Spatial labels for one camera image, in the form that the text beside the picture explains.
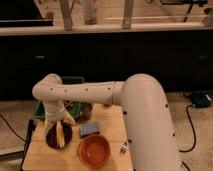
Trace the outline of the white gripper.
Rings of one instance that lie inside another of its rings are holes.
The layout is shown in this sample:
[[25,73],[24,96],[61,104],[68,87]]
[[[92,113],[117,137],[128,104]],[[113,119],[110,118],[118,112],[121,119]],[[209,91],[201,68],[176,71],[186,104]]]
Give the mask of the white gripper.
[[43,105],[46,119],[44,122],[44,134],[47,134],[51,129],[51,122],[64,120],[72,126],[76,125],[74,118],[68,114],[62,101],[45,101]]

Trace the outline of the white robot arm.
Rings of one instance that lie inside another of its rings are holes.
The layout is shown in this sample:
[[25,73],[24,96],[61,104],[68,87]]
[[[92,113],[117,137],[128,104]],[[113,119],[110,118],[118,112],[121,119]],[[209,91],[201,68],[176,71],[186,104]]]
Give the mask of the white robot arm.
[[165,92],[154,77],[135,74],[125,81],[64,84],[49,74],[34,85],[46,117],[61,117],[64,100],[122,108],[134,171],[182,171],[175,130]]

